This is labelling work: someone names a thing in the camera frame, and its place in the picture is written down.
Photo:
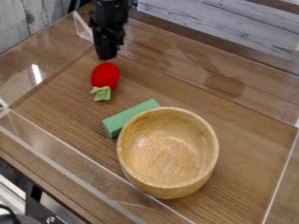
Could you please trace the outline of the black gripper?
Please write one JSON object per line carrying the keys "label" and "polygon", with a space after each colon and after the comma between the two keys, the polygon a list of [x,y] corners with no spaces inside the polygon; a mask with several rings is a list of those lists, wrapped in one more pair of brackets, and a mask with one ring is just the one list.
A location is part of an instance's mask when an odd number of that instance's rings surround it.
{"label": "black gripper", "polygon": [[[107,58],[114,59],[125,45],[125,26],[129,20],[129,10],[129,0],[96,0],[94,4],[94,9],[90,13],[90,27],[94,33],[98,57],[102,60]],[[107,41],[100,35],[110,35],[108,56],[106,54]]]}

